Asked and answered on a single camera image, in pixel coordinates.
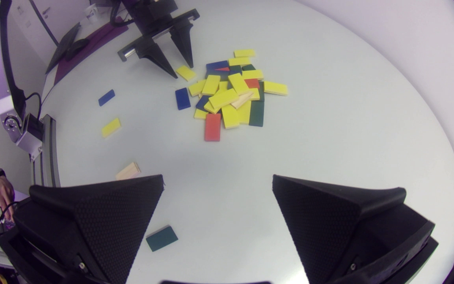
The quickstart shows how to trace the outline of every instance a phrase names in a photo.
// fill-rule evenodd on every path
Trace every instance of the purple mat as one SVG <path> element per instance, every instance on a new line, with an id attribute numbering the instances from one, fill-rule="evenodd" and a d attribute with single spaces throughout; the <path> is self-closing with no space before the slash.
<path id="1" fill-rule="evenodd" d="M 117 17 L 117 22 L 121 22 L 121 18 Z M 113 27 L 110 23 L 100 27 L 92 34 L 87 36 L 90 43 L 81 52 L 78 52 L 70 61 L 66 61 L 64 58 L 59 61 L 57 66 L 56 81 L 54 85 L 61 81 L 75 66 L 78 65 L 83 59 L 87 58 L 90 54 L 94 53 L 100 47 L 108 43 L 110 40 L 120 36 L 123 32 L 128 30 L 127 26 L 124 27 Z"/>

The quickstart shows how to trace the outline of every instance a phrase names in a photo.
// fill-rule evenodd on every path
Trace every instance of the pile of wooden blocks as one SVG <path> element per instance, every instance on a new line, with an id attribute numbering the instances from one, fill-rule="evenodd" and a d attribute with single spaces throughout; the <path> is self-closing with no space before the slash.
<path id="1" fill-rule="evenodd" d="M 205 141 L 220 141 L 222 120 L 225 129 L 263 126 L 264 94 L 288 95 L 286 85 L 264 81 L 263 72 L 251 64 L 254 56 L 254 50 L 235 50 L 234 58 L 208 63 L 205 79 L 175 92 L 179 110 L 191 107 L 189 94 L 199 96 L 194 117 L 206 121 Z M 196 76 L 186 66 L 176 72 L 187 81 Z"/>

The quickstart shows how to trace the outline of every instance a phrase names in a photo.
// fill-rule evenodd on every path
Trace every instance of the white table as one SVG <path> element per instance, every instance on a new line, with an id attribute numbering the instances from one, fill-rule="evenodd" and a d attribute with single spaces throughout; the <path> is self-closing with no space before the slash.
<path id="1" fill-rule="evenodd" d="M 405 77 L 358 36 L 296 2 L 178 6 L 177 14 L 195 7 L 201 15 L 191 30 L 199 77 L 206 63 L 253 48 L 253 64 L 290 95 L 266 95 L 264 127 L 222 129 L 220 142 L 204 142 L 194 108 L 176 108 L 174 91 L 189 83 L 116 54 L 140 35 L 134 24 L 55 86 L 43 114 L 57 120 L 63 187 L 114 180 L 133 161 L 141 176 L 164 175 L 147 234 L 169 224 L 179 240 L 156 252 L 143 241 L 128 283 L 307 283 L 272 174 L 405 187 L 406 204 L 436 223 L 439 242 L 412 283 L 441 283 L 454 262 L 454 153 Z M 184 64 L 169 36 L 157 43 L 173 68 Z M 110 89 L 116 97 L 99 107 Z M 116 117 L 122 128 L 103 139 L 101 128 Z"/>

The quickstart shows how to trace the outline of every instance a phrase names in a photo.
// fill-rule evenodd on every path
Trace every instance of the person's hand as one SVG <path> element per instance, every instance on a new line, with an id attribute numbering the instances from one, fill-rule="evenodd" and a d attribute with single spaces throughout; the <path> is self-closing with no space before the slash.
<path id="1" fill-rule="evenodd" d="M 15 200 L 13 185 L 5 176 L 0 176 L 0 207 L 5 210 L 7 206 Z M 13 221 L 13 207 L 10 207 L 5 213 L 5 219 Z"/>

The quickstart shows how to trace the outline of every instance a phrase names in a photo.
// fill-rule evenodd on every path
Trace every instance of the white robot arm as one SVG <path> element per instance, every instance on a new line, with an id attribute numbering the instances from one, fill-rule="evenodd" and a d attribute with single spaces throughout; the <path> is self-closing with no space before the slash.
<path id="1" fill-rule="evenodd" d="M 10 0 L 0 0 L 0 119 L 10 139 L 33 161 L 41 152 L 43 124 L 26 115 L 24 91 L 15 85 L 9 60 L 7 16 Z"/>

